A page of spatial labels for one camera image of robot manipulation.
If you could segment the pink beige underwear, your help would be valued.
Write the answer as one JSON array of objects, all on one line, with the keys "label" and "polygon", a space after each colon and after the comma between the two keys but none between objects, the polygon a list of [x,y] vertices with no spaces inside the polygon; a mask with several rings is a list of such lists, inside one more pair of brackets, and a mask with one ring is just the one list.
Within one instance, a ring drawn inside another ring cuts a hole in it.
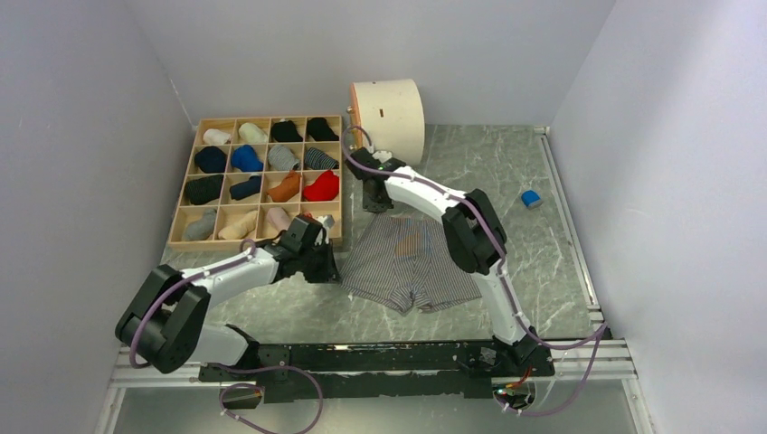
[{"label": "pink beige underwear", "polygon": [[272,207],[267,210],[266,221],[277,232],[289,228],[293,218],[282,207]]}]

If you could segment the grey striped underwear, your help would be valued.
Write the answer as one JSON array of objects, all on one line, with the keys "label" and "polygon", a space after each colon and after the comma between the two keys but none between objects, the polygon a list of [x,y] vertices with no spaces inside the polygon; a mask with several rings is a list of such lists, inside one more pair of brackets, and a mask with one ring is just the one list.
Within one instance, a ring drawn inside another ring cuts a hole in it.
[{"label": "grey striped underwear", "polygon": [[433,313],[481,297],[476,283],[452,260],[434,220],[377,215],[340,271],[340,287],[405,315]]}]

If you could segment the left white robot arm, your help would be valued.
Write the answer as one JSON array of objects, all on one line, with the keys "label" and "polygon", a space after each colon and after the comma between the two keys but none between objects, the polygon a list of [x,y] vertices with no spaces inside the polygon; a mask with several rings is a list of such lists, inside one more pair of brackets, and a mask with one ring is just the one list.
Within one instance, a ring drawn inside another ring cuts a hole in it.
[{"label": "left white robot arm", "polygon": [[262,366],[259,342],[236,325],[209,326],[210,309],[300,273],[309,283],[340,279],[329,231],[334,219],[299,215],[272,239],[241,241],[236,255],[193,269],[153,269],[119,319],[115,336],[136,369],[172,373],[210,363],[246,380]]}]

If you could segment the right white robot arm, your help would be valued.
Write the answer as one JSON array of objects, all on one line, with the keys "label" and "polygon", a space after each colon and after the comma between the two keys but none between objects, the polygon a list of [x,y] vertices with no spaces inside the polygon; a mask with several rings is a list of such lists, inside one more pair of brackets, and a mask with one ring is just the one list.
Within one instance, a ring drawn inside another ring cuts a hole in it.
[{"label": "right white robot arm", "polygon": [[469,273],[488,307],[499,368],[520,374],[531,364],[538,343],[511,285],[506,233],[487,195],[479,189],[465,193],[445,187],[395,158],[382,163],[365,148],[343,153],[356,179],[373,181],[385,198],[441,223],[450,257]]}]

